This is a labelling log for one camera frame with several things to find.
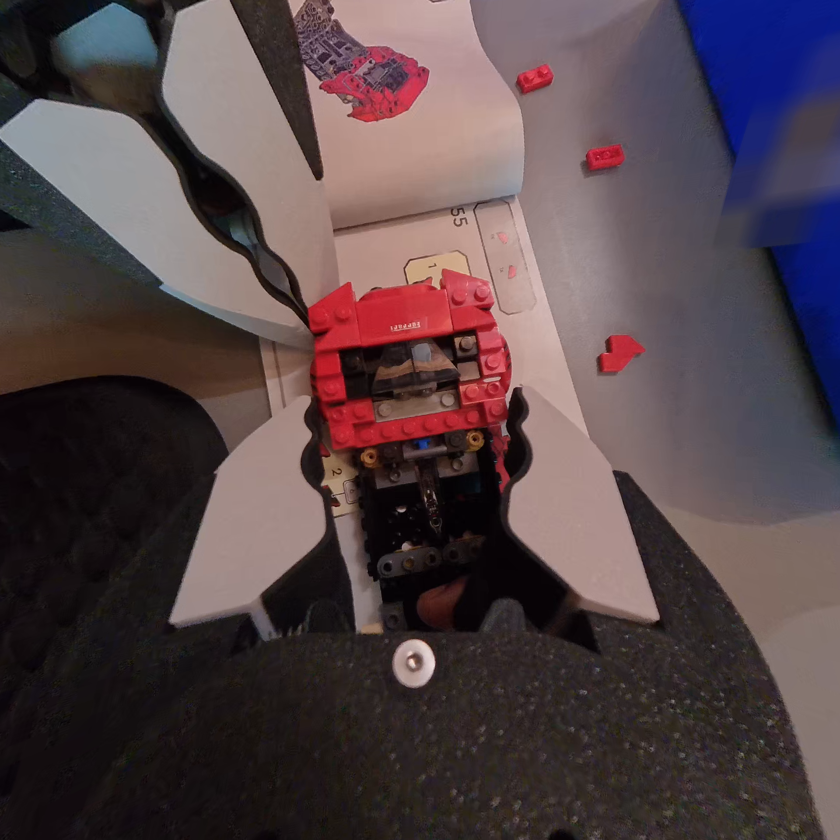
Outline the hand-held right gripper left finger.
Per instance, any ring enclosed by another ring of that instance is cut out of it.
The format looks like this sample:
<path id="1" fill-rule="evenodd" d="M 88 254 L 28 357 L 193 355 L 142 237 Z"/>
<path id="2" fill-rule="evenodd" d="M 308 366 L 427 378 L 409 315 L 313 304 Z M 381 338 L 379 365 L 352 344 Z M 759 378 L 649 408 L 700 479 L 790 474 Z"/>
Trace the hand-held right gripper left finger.
<path id="1" fill-rule="evenodd" d="M 347 565 L 322 487 L 319 410 L 305 395 L 257 429 L 218 468 L 169 618 L 187 627 L 247 615 L 268 640 L 307 623 L 325 601 L 355 630 Z"/>

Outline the angled red lego piece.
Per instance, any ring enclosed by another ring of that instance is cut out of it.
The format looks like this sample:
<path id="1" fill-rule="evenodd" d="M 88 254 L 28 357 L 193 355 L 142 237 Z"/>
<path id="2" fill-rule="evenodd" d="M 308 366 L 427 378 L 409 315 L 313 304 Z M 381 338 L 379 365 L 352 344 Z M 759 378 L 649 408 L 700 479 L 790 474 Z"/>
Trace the angled red lego piece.
<path id="1" fill-rule="evenodd" d="M 619 373 L 645 352 L 645 347 L 631 335 L 611 334 L 605 339 L 604 351 L 597 357 L 598 372 L 605 375 Z"/>

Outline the white instruction booklet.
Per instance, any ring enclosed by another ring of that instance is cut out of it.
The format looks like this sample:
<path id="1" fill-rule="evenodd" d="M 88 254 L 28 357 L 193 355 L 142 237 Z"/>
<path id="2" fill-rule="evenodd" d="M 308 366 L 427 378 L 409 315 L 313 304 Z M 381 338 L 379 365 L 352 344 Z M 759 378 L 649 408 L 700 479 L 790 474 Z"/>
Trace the white instruction booklet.
<path id="1" fill-rule="evenodd" d="M 289 2 L 323 166 L 339 287 L 487 280 L 511 353 L 511 384 L 534 384 L 585 431 L 517 195 L 519 100 L 491 64 L 470 2 Z M 312 389 L 312 361 L 275 349 L 284 402 Z M 334 450 L 332 492 L 361 630 L 384 631 L 368 572 L 359 451 Z"/>

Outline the blue plastic bin with divider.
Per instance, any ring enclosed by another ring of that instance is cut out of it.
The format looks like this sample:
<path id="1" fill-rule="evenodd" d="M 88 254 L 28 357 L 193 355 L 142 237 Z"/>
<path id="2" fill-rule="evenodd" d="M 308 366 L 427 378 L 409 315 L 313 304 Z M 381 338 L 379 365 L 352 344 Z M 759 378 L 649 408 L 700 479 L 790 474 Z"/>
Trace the blue plastic bin with divider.
<path id="1" fill-rule="evenodd" d="M 734 163 L 719 234 L 767 248 L 839 407 L 839 3 L 679 2 Z"/>

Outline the black honeycomb seat cushion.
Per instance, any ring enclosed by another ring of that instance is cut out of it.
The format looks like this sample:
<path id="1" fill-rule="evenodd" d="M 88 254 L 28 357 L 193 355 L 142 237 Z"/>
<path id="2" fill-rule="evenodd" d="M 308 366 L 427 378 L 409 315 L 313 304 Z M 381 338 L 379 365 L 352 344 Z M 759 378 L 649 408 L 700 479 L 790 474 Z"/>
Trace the black honeycomb seat cushion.
<path id="1" fill-rule="evenodd" d="M 2 396 L 2 838 L 69 838 L 148 722 L 238 623 L 172 603 L 228 454 L 191 397 L 139 377 Z"/>

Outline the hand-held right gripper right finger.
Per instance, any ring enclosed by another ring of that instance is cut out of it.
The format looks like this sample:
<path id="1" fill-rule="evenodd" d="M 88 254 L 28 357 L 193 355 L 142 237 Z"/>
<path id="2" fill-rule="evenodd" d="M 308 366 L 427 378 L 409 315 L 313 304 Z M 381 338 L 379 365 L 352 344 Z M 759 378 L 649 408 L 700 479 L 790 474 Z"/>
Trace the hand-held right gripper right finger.
<path id="1" fill-rule="evenodd" d="M 509 482 L 485 547 L 490 597 L 561 634 L 576 613 L 647 626 L 659 611 L 617 487 L 598 447 L 535 387 L 510 400 Z"/>

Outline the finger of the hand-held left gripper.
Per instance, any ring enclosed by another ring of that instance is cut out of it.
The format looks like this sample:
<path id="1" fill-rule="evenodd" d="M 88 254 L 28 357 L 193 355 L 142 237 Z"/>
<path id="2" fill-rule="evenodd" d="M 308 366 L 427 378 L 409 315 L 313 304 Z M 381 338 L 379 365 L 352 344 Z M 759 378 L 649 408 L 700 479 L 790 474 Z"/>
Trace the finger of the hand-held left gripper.
<path id="1" fill-rule="evenodd" d="M 161 95 L 197 155 L 248 201 L 306 314 L 339 285 L 327 197 L 231 2 L 173 13 Z"/>
<path id="2" fill-rule="evenodd" d="M 162 290 L 250 333 L 310 346 L 299 316 L 259 282 L 243 249 L 206 227 L 143 125 L 102 108 L 36 99 L 2 141 L 161 281 Z"/>

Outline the red lego car body section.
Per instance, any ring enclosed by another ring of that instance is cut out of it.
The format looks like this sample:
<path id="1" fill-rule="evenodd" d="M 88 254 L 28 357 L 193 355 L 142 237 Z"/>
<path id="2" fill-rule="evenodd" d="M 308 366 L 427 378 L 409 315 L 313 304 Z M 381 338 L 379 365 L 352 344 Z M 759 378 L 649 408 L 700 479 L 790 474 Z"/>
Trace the red lego car body section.
<path id="1" fill-rule="evenodd" d="M 350 283 L 308 312 L 310 381 L 334 450 L 492 429 L 508 417 L 511 353 L 487 280 L 445 269 L 357 297 Z"/>

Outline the person's right hand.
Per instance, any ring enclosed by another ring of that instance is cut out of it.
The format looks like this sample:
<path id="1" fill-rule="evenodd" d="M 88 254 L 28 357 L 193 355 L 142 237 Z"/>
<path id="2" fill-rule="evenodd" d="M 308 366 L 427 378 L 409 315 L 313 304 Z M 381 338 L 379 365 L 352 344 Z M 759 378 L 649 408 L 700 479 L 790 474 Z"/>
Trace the person's right hand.
<path id="1" fill-rule="evenodd" d="M 467 575 L 437 586 L 421 594 L 416 601 L 418 619 L 440 632 L 455 629 L 455 609 L 462 598 L 469 577 Z"/>

